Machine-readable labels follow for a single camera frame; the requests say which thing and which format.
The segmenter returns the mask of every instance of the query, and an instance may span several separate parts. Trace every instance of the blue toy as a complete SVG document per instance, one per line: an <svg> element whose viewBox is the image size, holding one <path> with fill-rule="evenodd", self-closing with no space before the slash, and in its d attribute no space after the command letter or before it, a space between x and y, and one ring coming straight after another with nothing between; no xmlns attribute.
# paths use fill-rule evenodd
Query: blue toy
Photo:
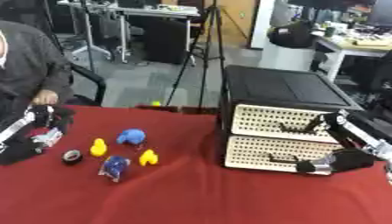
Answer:
<svg viewBox="0 0 392 224"><path fill-rule="evenodd" d="M130 165L130 160L124 157L111 156L101 166L98 175L105 175L112 178L113 182L120 181L121 174Z"/></svg>
<svg viewBox="0 0 392 224"><path fill-rule="evenodd" d="M123 131L117 138L118 144L140 144L144 141L145 134L140 129L127 129Z"/></svg>

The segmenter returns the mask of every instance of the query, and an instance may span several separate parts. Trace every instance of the person's hand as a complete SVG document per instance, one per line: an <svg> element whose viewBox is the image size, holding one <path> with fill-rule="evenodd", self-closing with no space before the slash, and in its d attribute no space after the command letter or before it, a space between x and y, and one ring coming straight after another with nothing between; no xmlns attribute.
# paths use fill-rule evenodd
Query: person's hand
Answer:
<svg viewBox="0 0 392 224"><path fill-rule="evenodd" d="M36 105L56 104L59 96L52 90L43 89L32 99L32 103Z"/></svg>

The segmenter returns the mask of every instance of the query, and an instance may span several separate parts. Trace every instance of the roll of tape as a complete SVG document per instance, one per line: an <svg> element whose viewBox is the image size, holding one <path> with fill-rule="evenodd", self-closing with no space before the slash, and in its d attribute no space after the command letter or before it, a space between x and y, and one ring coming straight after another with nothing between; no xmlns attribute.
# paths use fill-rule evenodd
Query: roll of tape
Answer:
<svg viewBox="0 0 392 224"><path fill-rule="evenodd" d="M69 150L63 154L62 161L66 165L76 165L81 162L83 155L79 150Z"/></svg>

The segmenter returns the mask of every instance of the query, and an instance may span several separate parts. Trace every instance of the pegboard drawer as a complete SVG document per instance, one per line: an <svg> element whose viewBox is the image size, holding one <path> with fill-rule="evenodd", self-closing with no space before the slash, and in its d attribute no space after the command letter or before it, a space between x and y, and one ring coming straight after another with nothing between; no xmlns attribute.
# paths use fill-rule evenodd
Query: pegboard drawer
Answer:
<svg viewBox="0 0 392 224"><path fill-rule="evenodd" d="M230 136L227 141L225 166L278 172L297 172L295 161L314 160L341 149L336 143L314 143L279 138ZM272 161L270 156L279 161ZM315 172L330 175L330 172Z"/></svg>
<svg viewBox="0 0 392 224"><path fill-rule="evenodd" d="M238 104L234 110L231 131L233 134L255 137L274 137L303 141L337 143L323 127L317 127L315 134L282 131L281 124L302 129L320 114L326 112L294 108L274 108Z"/></svg>

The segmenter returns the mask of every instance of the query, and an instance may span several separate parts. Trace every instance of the black office chair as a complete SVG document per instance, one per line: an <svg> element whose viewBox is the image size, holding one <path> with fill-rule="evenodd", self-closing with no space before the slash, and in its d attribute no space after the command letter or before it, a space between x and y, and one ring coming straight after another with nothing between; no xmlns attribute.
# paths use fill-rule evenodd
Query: black office chair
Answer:
<svg viewBox="0 0 392 224"><path fill-rule="evenodd" d="M392 99L392 52L380 59L358 58L345 72L356 86L340 84L348 92L364 95L363 105L373 109Z"/></svg>
<svg viewBox="0 0 392 224"><path fill-rule="evenodd" d="M51 38L53 43L58 47L59 51L62 52L61 45L53 32L53 25L50 23L50 19L45 11L43 2L44 1L29 1L29 4L27 4L25 0L15 0L0 4L0 18L11 22L30 25L41 30ZM92 81L97 86L97 92L94 99L76 94L73 99L67 102L67 104L101 106L106 92L105 80L101 76L92 73L82 66L71 63L71 68L76 74ZM73 82L74 78L72 77L70 79L70 83L72 84Z"/></svg>

